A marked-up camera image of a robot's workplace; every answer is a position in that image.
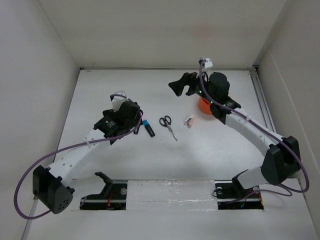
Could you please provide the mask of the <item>pink cap black highlighter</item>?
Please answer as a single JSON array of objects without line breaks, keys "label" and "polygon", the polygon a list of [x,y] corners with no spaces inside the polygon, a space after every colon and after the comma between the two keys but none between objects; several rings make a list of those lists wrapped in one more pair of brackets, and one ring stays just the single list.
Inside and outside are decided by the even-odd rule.
[{"label": "pink cap black highlighter", "polygon": [[140,127],[138,126],[133,133],[137,135],[139,133],[139,130],[140,130]]}]

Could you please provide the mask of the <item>blue cap black highlighter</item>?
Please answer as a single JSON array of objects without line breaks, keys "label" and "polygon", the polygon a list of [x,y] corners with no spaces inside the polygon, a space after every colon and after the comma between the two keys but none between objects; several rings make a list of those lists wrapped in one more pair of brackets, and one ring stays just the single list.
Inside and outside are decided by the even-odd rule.
[{"label": "blue cap black highlighter", "polygon": [[155,132],[153,131],[153,129],[152,129],[151,125],[149,124],[149,122],[146,119],[144,119],[142,121],[142,123],[143,123],[143,126],[145,127],[146,131],[150,135],[150,137],[153,138],[155,136]]}]

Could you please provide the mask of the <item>black handled scissors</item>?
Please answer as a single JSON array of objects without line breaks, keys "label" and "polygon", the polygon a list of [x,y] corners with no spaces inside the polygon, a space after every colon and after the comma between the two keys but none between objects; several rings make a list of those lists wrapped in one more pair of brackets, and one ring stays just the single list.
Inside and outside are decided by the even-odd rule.
[{"label": "black handled scissors", "polygon": [[175,139],[175,141],[177,142],[178,139],[177,139],[177,137],[176,137],[176,135],[175,135],[172,127],[171,127],[171,124],[172,124],[172,119],[171,119],[171,117],[168,116],[168,115],[165,115],[165,116],[163,116],[163,117],[161,117],[161,118],[159,119],[159,123],[160,123],[161,126],[163,126],[163,127],[165,127],[165,128],[168,129],[168,131],[170,132],[170,134],[172,135],[172,137],[173,137],[173,138]]}]

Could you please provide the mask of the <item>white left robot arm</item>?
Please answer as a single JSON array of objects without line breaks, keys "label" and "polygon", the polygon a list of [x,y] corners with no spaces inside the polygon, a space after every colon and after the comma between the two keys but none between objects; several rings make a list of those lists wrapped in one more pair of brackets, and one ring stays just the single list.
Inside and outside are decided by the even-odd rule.
[{"label": "white left robot arm", "polygon": [[73,200],[70,187],[74,176],[100,147],[107,148],[128,136],[141,122],[143,111],[137,102],[125,100],[118,110],[105,110],[103,117],[82,143],[66,148],[68,153],[47,167],[39,165],[32,173],[32,191],[53,214],[64,211]]}]

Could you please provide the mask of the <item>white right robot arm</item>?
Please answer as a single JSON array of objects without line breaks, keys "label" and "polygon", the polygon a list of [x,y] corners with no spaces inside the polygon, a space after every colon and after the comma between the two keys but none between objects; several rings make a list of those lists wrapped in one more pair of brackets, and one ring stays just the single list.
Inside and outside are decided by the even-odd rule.
[{"label": "white right robot arm", "polygon": [[232,179],[231,191],[235,196],[243,197],[257,185],[278,186],[301,169],[299,143],[294,137],[282,137],[250,118],[241,105],[229,97],[230,83],[223,73],[202,75],[207,78],[204,83],[198,73],[186,72],[168,86],[178,97],[188,86],[186,95],[197,94],[208,101],[212,115],[250,141],[264,157],[261,166],[245,170]]}]

